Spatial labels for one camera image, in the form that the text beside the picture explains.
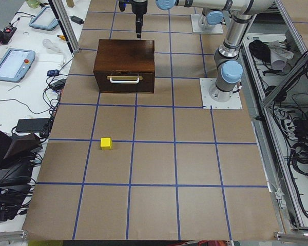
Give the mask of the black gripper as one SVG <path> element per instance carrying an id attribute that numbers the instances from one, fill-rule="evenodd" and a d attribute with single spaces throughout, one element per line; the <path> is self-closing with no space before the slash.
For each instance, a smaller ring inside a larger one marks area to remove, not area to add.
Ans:
<path id="1" fill-rule="evenodd" d="M 119 9 L 125 11 L 126 5 L 131 4 L 133 14 L 146 14 L 147 1 L 119 0 Z M 143 15 L 136 15 L 136 35 L 142 37 Z"/>

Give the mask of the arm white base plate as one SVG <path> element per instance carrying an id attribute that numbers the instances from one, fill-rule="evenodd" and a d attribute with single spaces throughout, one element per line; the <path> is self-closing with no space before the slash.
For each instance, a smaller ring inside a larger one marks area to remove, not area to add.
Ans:
<path id="1" fill-rule="evenodd" d="M 222 92 L 216 87 L 216 78 L 200 78 L 203 109 L 242 110 L 242 102 L 235 85 L 230 92 Z"/>
<path id="2" fill-rule="evenodd" d="M 190 19 L 193 34 L 222 35 L 224 32 L 221 24 L 210 25 L 202 14 L 191 14 Z"/>

